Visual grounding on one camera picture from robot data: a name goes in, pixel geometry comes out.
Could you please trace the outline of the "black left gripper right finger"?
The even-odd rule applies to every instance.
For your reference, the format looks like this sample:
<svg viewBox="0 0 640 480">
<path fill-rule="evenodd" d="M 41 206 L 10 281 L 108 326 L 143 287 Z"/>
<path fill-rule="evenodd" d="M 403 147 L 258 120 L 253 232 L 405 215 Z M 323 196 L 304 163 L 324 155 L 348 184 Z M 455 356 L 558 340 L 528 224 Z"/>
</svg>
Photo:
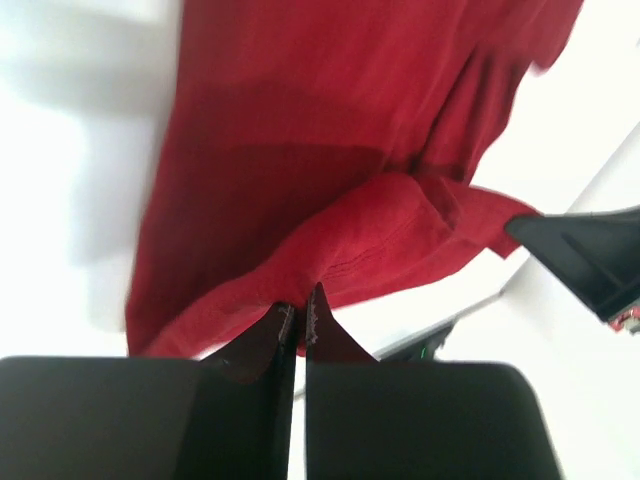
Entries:
<svg viewBox="0 0 640 480">
<path fill-rule="evenodd" d="M 316 285 L 306 313 L 310 479 L 558 479 L 536 395 L 500 363 L 380 362 Z"/>
</svg>

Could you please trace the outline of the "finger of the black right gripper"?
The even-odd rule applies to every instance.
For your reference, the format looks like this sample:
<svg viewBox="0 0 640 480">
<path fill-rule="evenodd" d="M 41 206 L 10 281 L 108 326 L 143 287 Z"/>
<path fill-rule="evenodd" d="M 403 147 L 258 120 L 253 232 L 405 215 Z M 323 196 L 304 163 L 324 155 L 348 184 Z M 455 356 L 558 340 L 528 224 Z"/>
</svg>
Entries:
<svg viewBox="0 0 640 480">
<path fill-rule="evenodd" d="M 505 226 L 601 322 L 639 303 L 639 208 L 518 215 Z"/>
</svg>

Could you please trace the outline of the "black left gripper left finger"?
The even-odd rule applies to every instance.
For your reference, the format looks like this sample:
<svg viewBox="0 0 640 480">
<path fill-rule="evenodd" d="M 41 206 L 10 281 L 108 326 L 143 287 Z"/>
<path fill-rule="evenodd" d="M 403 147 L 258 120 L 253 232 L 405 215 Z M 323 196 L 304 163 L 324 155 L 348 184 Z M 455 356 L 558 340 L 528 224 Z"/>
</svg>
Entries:
<svg viewBox="0 0 640 480">
<path fill-rule="evenodd" d="M 276 304 L 202 360 L 10 357 L 5 479 L 283 479 L 295 312 Z"/>
</svg>

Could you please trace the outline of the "dark red t shirt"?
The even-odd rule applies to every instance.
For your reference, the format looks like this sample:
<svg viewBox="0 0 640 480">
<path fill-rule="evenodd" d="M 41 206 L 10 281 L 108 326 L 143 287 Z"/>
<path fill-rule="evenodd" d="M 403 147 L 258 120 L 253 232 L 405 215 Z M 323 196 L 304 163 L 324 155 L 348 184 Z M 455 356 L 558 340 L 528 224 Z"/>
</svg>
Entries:
<svg viewBox="0 0 640 480">
<path fill-rule="evenodd" d="M 322 284 L 342 307 L 441 280 L 532 208 L 474 187 L 578 1 L 188 1 L 125 309 L 192 357 Z"/>
</svg>

